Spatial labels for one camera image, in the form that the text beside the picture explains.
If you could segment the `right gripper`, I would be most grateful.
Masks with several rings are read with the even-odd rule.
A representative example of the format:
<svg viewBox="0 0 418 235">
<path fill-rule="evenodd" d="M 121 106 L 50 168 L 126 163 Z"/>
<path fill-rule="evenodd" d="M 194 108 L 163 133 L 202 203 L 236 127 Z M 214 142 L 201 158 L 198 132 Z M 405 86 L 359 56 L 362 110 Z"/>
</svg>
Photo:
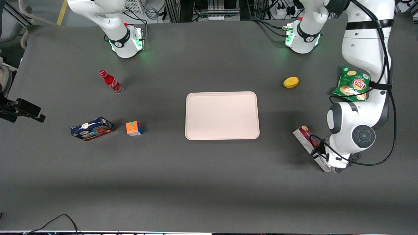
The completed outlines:
<svg viewBox="0 0 418 235">
<path fill-rule="evenodd" d="M 41 108 L 27 100 L 18 98 L 15 101 L 16 113 L 12 106 L 9 106 L 9 100 L 0 98 L 0 118 L 9 122 L 16 122 L 17 117 L 26 117 L 34 119 L 37 122 L 44 122 L 46 116 L 41 114 Z"/>
</svg>

